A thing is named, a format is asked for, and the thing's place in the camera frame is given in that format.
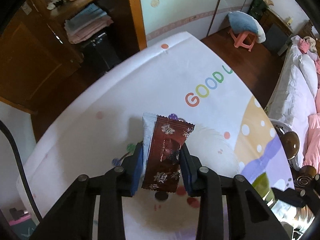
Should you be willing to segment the dark red snowflake packet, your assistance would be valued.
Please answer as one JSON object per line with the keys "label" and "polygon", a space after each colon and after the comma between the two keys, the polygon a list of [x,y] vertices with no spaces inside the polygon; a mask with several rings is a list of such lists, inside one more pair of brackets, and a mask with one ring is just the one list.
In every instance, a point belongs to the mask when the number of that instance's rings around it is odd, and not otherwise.
{"label": "dark red snowflake packet", "polygon": [[176,191],[181,175],[180,149],[194,128],[182,120],[143,114],[143,189]]}

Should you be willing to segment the pink blanket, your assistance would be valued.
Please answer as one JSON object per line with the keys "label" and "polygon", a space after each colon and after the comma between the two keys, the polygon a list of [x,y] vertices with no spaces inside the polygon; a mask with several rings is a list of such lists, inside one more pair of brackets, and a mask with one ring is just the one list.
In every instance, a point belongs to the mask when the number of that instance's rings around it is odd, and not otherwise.
{"label": "pink blanket", "polygon": [[319,113],[310,115],[307,150],[304,155],[303,165],[313,166],[319,173]]}

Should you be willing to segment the small green snack packet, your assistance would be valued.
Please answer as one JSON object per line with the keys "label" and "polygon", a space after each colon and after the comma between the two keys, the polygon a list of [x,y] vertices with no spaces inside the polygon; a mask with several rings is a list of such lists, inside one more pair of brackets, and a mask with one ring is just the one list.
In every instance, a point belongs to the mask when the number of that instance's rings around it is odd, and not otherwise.
{"label": "small green snack packet", "polygon": [[265,172],[253,181],[252,186],[263,200],[269,202],[274,198],[274,193],[270,188],[269,180]]}

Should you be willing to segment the cartoon printed tablecloth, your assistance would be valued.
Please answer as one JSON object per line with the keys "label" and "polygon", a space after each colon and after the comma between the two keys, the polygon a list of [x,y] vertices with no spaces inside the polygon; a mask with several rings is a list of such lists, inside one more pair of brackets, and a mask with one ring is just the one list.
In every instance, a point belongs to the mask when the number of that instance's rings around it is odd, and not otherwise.
{"label": "cartoon printed tablecloth", "polygon": [[[232,68],[187,32],[118,65],[48,127],[25,165],[43,217],[31,239],[98,239],[102,178],[143,143],[144,113],[195,125],[184,144],[220,177],[223,239],[288,239],[252,186],[265,172],[271,190],[292,187],[274,126]],[[125,239],[196,239],[200,198],[182,175],[174,193],[142,182],[122,198]]]}

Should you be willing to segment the brown wooden bedpost knob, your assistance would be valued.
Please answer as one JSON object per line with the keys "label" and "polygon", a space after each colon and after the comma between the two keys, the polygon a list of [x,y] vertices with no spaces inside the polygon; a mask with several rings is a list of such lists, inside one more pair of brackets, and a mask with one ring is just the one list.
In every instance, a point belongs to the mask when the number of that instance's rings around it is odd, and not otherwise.
{"label": "brown wooden bedpost knob", "polygon": [[296,132],[289,131],[280,136],[280,141],[285,151],[287,160],[292,160],[296,157],[299,151],[299,137]]}

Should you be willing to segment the white bed pillow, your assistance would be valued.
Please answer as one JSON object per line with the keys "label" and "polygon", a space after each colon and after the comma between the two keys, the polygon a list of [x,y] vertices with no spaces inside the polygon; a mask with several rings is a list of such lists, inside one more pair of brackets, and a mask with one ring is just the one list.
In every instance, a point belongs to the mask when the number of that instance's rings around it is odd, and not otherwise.
{"label": "white bed pillow", "polygon": [[308,116],[316,113],[315,96],[299,67],[302,56],[298,46],[292,44],[265,108],[270,119],[281,121],[291,128],[306,126]]}

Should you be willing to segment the brown wooden door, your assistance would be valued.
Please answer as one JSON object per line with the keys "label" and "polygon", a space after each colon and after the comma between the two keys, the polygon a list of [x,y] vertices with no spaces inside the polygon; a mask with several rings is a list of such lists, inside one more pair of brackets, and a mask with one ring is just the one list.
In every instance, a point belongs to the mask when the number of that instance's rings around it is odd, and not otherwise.
{"label": "brown wooden door", "polygon": [[34,114],[79,68],[74,53],[26,1],[1,35],[1,100]]}

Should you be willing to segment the pink plastic stool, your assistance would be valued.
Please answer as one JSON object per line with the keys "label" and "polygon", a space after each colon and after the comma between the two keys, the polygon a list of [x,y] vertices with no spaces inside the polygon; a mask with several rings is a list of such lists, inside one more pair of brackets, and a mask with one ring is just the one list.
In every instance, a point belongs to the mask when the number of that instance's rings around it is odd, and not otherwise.
{"label": "pink plastic stool", "polygon": [[242,33],[235,35],[235,33],[233,32],[233,29],[230,28],[228,33],[229,35],[231,35],[234,41],[235,48],[242,47],[247,49],[248,51],[251,51],[257,40],[257,35],[250,31],[244,31]]}

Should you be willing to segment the wooden shelf cabinet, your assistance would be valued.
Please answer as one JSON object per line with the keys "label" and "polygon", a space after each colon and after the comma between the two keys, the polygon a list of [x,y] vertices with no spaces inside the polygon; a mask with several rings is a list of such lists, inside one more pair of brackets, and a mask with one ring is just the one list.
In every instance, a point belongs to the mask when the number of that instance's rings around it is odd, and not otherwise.
{"label": "wooden shelf cabinet", "polygon": [[57,0],[52,1],[52,10],[46,0],[29,2],[54,30],[64,31],[72,44],[89,41],[80,30],[107,16],[116,27],[122,57],[128,58],[147,46],[140,0]]}

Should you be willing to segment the blue white plush pillow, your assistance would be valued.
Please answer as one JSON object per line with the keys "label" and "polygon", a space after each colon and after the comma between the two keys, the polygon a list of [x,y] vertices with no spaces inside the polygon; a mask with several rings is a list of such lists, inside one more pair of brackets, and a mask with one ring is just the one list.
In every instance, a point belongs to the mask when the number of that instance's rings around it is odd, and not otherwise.
{"label": "blue white plush pillow", "polygon": [[250,31],[257,36],[257,43],[264,43],[266,41],[266,35],[262,26],[252,16],[242,11],[229,12],[228,21],[235,34]]}

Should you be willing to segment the folded towels stack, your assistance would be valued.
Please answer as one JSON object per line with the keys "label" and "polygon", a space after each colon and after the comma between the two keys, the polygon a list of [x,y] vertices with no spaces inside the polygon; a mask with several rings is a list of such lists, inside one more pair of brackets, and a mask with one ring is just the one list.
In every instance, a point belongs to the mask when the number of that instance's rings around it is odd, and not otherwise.
{"label": "folded towels stack", "polygon": [[81,43],[113,23],[100,7],[90,4],[70,20],[65,20],[65,30],[71,44]]}

